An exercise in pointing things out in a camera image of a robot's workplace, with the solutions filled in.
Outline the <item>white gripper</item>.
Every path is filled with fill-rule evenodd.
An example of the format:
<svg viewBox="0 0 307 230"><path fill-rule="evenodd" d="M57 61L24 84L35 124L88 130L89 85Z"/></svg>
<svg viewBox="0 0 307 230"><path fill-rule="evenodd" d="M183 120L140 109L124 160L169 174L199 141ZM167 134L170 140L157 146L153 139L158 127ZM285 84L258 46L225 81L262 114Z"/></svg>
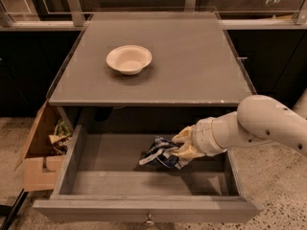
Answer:
<svg viewBox="0 0 307 230"><path fill-rule="evenodd" d="M192 160L206 156L216 156L224 153L215 141L212 123L214 118L209 117L199 120L194 126L187 126L176 134L172 141L177 144L184 144L179 149L174 150L174 156L178 158L177 168L181 169Z"/></svg>

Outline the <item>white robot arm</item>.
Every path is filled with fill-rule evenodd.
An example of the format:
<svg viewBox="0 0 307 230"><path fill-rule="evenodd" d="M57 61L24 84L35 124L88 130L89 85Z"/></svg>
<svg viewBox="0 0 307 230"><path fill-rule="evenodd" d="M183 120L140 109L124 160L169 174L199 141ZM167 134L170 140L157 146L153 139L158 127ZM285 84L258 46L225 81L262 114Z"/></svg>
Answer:
<svg viewBox="0 0 307 230"><path fill-rule="evenodd" d="M283 103L264 95L243 99L237 110L205 118L172 138L171 154L183 166L195 158L216 156L233 147L251 148L278 142L307 155L307 120Z"/></svg>

